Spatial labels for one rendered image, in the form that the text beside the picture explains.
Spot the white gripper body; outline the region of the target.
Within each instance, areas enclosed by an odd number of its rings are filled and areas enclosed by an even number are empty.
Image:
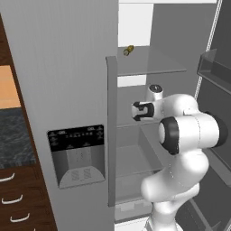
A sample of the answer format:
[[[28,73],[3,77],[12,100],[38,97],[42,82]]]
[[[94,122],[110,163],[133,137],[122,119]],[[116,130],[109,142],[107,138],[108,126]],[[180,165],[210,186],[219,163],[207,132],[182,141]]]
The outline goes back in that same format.
[[[147,114],[146,104],[143,102],[132,103],[132,118],[135,121],[142,121]]]

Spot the clear fridge crisper drawer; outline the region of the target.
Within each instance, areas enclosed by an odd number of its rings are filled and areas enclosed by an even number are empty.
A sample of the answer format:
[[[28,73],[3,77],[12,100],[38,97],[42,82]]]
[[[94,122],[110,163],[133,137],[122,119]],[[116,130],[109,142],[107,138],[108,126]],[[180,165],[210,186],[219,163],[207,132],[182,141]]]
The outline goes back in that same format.
[[[116,176],[159,171],[162,164],[139,125],[116,131]]]

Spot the clear fridge door bin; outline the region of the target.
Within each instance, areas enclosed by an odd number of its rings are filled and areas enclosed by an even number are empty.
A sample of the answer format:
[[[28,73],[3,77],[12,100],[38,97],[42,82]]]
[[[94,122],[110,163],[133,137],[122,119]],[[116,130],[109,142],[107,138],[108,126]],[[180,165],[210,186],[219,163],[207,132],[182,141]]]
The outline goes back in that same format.
[[[217,50],[200,55],[197,74],[231,95],[231,69],[215,60]]]

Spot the grey fridge cabinet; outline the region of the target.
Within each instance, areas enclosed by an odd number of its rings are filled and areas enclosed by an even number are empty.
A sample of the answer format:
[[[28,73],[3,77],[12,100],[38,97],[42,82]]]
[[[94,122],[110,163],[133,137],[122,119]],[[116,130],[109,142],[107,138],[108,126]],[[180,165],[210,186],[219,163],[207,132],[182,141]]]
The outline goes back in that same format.
[[[184,72],[146,74],[147,84],[159,84],[167,97],[175,93],[194,95],[198,77],[199,55],[206,50],[216,11],[216,4],[156,4],[153,7],[151,41],[154,47],[186,70]],[[158,142],[158,122],[139,125],[150,142],[162,167],[172,160]],[[154,172],[116,176],[116,205],[142,199],[142,179]],[[141,231],[148,217],[116,223],[115,231]]]

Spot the grey fridge door with dispenser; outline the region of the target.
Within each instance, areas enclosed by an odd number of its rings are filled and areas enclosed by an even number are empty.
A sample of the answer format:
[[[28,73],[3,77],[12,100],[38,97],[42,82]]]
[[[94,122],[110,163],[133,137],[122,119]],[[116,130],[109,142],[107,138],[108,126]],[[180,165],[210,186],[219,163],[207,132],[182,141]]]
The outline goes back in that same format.
[[[114,231],[108,183],[59,189],[47,133],[107,124],[118,0],[0,0],[0,14],[58,231]]]

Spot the white fridge bottom drawer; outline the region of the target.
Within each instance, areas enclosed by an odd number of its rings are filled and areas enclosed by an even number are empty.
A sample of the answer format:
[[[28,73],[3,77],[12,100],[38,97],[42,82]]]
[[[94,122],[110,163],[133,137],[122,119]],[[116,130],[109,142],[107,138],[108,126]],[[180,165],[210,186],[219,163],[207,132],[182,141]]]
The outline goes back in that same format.
[[[129,201],[115,206],[115,222],[121,223],[140,217],[148,217],[152,210],[152,203],[144,199]]]

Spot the open grey fridge door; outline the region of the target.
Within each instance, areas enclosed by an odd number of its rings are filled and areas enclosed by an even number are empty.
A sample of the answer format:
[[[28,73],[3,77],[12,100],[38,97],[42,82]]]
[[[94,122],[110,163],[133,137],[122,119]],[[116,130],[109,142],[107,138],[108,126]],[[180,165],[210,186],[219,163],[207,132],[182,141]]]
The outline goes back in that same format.
[[[231,0],[222,1],[210,50],[217,50],[215,60],[231,69]],[[231,95],[203,78],[198,102],[202,111],[224,121],[228,137],[205,151],[210,166],[195,202],[212,228],[231,231]]]

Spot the small yellow brown food item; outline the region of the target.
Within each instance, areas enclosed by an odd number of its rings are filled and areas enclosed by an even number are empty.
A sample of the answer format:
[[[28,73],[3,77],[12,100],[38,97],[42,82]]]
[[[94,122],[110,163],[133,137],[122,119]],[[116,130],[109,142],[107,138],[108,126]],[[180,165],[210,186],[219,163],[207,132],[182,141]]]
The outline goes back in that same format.
[[[134,46],[133,45],[129,45],[128,47],[126,47],[124,49],[123,54],[125,56],[128,56],[133,50],[134,50]]]

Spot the brown wooden drawer front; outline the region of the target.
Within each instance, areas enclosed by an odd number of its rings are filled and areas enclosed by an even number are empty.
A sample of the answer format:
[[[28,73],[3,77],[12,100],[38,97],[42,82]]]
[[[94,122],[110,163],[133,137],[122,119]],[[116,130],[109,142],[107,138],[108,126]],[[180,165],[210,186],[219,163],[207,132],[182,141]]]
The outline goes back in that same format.
[[[18,199],[23,194],[23,200],[11,205],[3,205],[1,198],[5,200]],[[45,206],[47,200],[40,188],[24,187],[0,191],[0,211],[16,211],[18,209]]]
[[[10,222],[10,217],[26,217],[28,213],[31,214],[28,220],[20,223]],[[35,208],[1,213],[0,231],[56,231],[56,229],[46,208]]]
[[[1,190],[17,189],[21,186],[39,186],[41,181],[33,166],[21,166],[15,168],[0,169],[0,178],[6,178],[15,173],[12,180],[1,182]]]

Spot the brown wooden upper cupboard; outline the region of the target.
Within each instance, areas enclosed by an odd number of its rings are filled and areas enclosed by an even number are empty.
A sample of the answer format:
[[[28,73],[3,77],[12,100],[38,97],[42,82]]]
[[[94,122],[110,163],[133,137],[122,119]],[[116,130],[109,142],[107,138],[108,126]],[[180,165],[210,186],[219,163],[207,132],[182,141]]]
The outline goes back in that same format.
[[[6,38],[2,16],[0,14],[0,66],[11,65],[11,64],[12,64],[12,56],[11,56],[8,40]]]

